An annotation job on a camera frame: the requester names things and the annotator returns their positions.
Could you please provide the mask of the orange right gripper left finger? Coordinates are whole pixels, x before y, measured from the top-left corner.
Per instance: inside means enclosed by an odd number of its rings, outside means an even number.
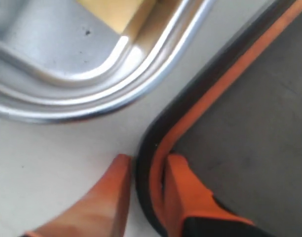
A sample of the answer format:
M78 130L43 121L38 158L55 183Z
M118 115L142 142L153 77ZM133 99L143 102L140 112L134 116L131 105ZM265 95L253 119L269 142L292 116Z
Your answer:
M26 237L122 237L128 218L131 157L119 154L101 179L65 212Z

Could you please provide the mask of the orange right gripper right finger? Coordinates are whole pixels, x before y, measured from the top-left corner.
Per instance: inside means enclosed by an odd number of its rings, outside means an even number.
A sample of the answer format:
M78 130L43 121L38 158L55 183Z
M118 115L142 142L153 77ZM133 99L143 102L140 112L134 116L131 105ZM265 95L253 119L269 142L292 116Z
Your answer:
M164 185L165 228L170 237L267 237L248 219L218 205L181 155L170 155Z

